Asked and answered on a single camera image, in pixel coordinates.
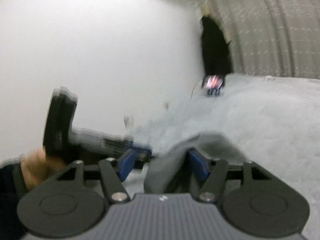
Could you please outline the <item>person's left hand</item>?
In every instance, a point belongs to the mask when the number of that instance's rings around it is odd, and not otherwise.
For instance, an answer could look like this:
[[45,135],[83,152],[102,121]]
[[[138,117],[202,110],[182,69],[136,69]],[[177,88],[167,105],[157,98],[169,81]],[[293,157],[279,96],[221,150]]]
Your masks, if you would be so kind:
[[39,148],[23,155],[20,158],[20,165],[24,183],[28,191],[33,190],[66,166],[60,158],[47,155],[45,148]]

